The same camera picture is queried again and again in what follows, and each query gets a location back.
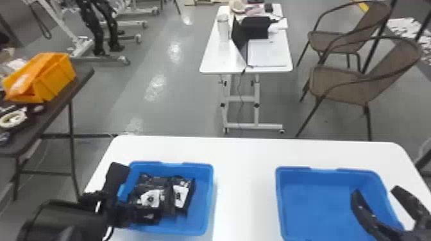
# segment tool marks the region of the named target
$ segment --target caster wheel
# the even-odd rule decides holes
[[[141,34],[135,35],[135,41],[136,41],[136,44],[142,43],[142,35]]]
[[[131,64],[130,60],[125,56],[118,57],[118,60],[124,65],[129,66]]]

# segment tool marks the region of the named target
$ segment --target laptop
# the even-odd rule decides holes
[[[247,62],[247,52],[248,52],[248,37],[246,32],[241,28],[236,17],[233,18],[233,26],[232,26],[232,41],[237,46],[238,51],[240,52],[244,61]]]
[[[253,67],[283,67],[287,65],[288,56],[285,51],[277,49],[273,38],[251,39],[233,18],[232,40],[242,58]]]

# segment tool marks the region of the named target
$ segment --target chair leg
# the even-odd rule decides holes
[[[373,133],[371,131],[371,113],[369,111],[369,106],[368,104],[366,106],[364,106],[364,114],[367,118],[367,134],[368,134],[368,141],[371,142],[373,141]]]
[[[310,112],[310,114],[308,115],[308,117],[305,119],[304,123],[302,124],[300,130],[297,132],[297,134],[295,135],[295,138],[297,138],[301,132],[304,130],[305,126],[308,124],[308,122],[310,121],[311,117],[313,117],[314,113],[316,112],[317,108],[319,108],[320,103],[322,103],[323,98],[322,97],[318,97],[316,99],[316,103],[313,107],[313,110]]]
[[[300,66],[300,63],[302,61],[302,58],[304,57],[305,51],[307,51],[308,45],[310,45],[310,41],[307,41],[307,44],[305,44],[305,47],[304,47],[304,50],[302,50],[300,59],[298,60],[298,62],[296,64],[297,67]]]
[[[175,7],[176,7],[176,11],[178,12],[178,15],[181,15],[180,6],[178,6],[178,2],[176,0],[174,0],[174,4],[175,4]]]
[[[360,55],[358,53],[355,53],[354,55],[356,55],[356,63],[357,63],[357,67],[358,67],[358,72],[360,72]]]
[[[347,69],[350,69],[350,54],[346,54]]]
[[[302,96],[301,96],[300,102],[302,102],[302,100],[304,100],[304,97],[307,94],[308,89],[309,89],[309,86],[308,86],[309,84],[310,84],[310,79],[308,79],[307,82],[305,83],[304,87],[302,87]]]

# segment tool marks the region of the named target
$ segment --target floor marking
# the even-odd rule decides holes
[[[369,6],[366,3],[358,3],[357,5],[364,12],[368,11],[368,9],[369,9]]]

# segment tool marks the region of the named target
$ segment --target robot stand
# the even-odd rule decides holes
[[[77,62],[97,62],[97,63],[109,63],[109,62],[119,62],[123,65],[130,65],[129,59],[125,56],[83,56],[93,45],[94,41],[88,37],[77,37],[70,29],[67,27],[65,22],[59,18],[56,11],[46,2],[46,0],[22,0],[25,4],[32,4],[34,2],[39,2],[40,5],[45,9],[45,11],[51,16],[51,18],[59,25],[59,27],[65,31],[67,36],[72,40],[74,47],[68,48],[70,51],[71,60]],[[134,39],[136,43],[140,43],[142,40],[141,35],[134,36],[120,36],[121,40]]]

